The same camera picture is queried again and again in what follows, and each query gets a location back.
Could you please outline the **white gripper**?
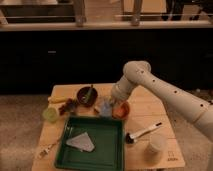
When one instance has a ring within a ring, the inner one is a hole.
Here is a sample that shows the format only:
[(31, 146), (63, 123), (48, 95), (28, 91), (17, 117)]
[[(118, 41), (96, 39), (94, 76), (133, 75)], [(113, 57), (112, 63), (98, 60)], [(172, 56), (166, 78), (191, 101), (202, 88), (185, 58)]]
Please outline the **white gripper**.
[(116, 101), (126, 101), (132, 91), (136, 88), (136, 85), (129, 81), (125, 76), (116, 82), (111, 89), (111, 97)]

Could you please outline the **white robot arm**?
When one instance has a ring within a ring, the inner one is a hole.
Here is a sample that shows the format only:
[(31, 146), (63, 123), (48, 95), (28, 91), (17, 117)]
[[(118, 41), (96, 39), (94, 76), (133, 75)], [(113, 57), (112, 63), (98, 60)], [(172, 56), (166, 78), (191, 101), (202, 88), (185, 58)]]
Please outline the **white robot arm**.
[(213, 143), (213, 104), (157, 78), (147, 61), (127, 62), (121, 79), (111, 89), (111, 97), (115, 102), (126, 101), (137, 86), (170, 104)]

